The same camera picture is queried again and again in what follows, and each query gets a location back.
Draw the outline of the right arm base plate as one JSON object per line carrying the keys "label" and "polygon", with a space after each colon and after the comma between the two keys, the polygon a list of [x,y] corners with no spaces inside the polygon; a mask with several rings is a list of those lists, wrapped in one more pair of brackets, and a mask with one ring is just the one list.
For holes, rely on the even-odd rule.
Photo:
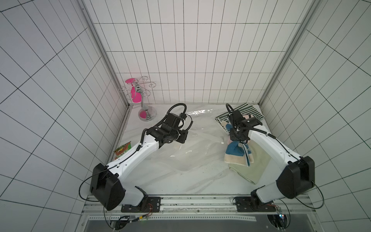
{"label": "right arm base plate", "polygon": [[276,207],[269,204],[256,203],[250,196],[239,196],[234,197],[232,203],[236,206],[237,212],[239,213],[273,213],[276,212]]}

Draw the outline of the blue and cream towel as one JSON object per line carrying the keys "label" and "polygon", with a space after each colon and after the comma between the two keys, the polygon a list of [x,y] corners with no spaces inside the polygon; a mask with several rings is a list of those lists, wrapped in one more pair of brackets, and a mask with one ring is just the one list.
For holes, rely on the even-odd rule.
{"label": "blue and cream towel", "polygon": [[253,156],[248,144],[232,141],[231,139],[228,139],[227,144],[224,161],[228,164],[249,167],[250,158]]}

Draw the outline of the clear plastic vacuum bag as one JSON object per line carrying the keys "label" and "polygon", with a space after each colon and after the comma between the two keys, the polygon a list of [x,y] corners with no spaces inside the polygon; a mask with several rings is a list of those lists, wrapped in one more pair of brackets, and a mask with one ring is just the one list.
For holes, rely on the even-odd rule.
{"label": "clear plastic vacuum bag", "polygon": [[184,144],[173,142],[149,155],[125,181],[150,194],[235,194],[234,174],[224,162],[226,134],[215,117],[223,105],[188,106],[194,123]]}

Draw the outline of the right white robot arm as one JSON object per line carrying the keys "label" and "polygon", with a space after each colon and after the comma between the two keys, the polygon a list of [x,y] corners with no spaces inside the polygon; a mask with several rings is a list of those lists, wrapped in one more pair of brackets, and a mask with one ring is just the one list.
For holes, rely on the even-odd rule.
{"label": "right white robot arm", "polygon": [[315,162],[292,151],[272,135],[255,117],[246,118],[229,104],[228,119],[230,139],[242,143],[255,142],[266,152],[281,170],[279,177],[271,184],[251,192],[251,204],[257,208],[281,198],[293,199],[315,186]]}

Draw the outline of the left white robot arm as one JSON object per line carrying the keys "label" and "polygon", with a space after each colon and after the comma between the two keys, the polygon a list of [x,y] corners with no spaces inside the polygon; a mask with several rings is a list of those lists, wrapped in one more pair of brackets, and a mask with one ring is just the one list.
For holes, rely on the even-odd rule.
{"label": "left white robot arm", "polygon": [[93,169],[90,192],[108,211],[120,205],[145,210],[148,194],[140,187],[126,181],[129,174],[150,154],[174,141],[185,143],[190,127],[182,129],[186,113],[167,113],[156,125],[142,131],[141,140],[118,159]]}

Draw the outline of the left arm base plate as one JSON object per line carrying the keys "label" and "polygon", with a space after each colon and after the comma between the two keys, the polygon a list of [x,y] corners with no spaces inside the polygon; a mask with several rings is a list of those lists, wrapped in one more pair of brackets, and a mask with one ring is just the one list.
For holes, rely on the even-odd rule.
{"label": "left arm base plate", "polygon": [[122,213],[157,213],[160,211],[160,197],[145,197],[138,206],[122,205]]}

